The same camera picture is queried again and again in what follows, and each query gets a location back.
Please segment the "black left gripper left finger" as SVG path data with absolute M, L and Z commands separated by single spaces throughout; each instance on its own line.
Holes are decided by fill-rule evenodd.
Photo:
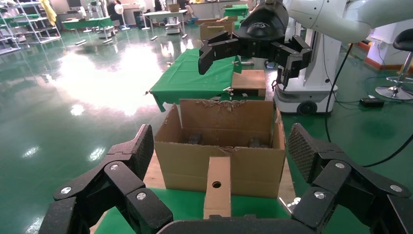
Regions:
M 54 192 L 41 234 L 88 234 L 102 215 L 117 208 L 137 234 L 155 234 L 173 221 L 172 211 L 144 183 L 154 151 L 150 125 L 112 146 L 94 168 Z

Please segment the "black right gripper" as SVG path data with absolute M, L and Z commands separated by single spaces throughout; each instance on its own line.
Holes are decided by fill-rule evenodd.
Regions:
M 202 40 L 199 49 L 198 72 L 204 75 L 216 60 L 236 55 L 272 59 L 283 68 L 277 80 L 284 88 L 300 70 L 307 68 L 312 58 L 312 48 L 305 40 L 294 35 L 284 43 L 289 21 L 282 1 L 263 1 L 241 22 L 239 29 L 230 34 L 221 31 Z

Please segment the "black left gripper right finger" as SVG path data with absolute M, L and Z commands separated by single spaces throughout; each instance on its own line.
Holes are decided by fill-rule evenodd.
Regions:
M 308 190 L 292 211 L 293 220 L 320 234 L 337 206 L 343 206 L 373 234 L 410 234 L 413 201 L 408 188 L 356 164 L 336 144 L 310 136 L 295 123 L 288 151 Z

